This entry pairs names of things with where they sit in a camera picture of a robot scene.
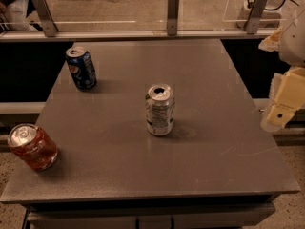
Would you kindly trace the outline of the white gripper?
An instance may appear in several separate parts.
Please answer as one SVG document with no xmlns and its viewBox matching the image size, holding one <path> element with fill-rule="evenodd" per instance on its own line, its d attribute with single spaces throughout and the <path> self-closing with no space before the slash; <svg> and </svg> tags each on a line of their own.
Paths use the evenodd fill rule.
<svg viewBox="0 0 305 229">
<path fill-rule="evenodd" d="M 265 52 L 278 52 L 279 58 L 291 66 L 284 74 L 275 73 L 269 90 L 269 101 L 260 126 L 277 132 L 305 105 L 305 4 L 298 6 L 285 21 L 263 39 L 258 47 Z"/>
</svg>

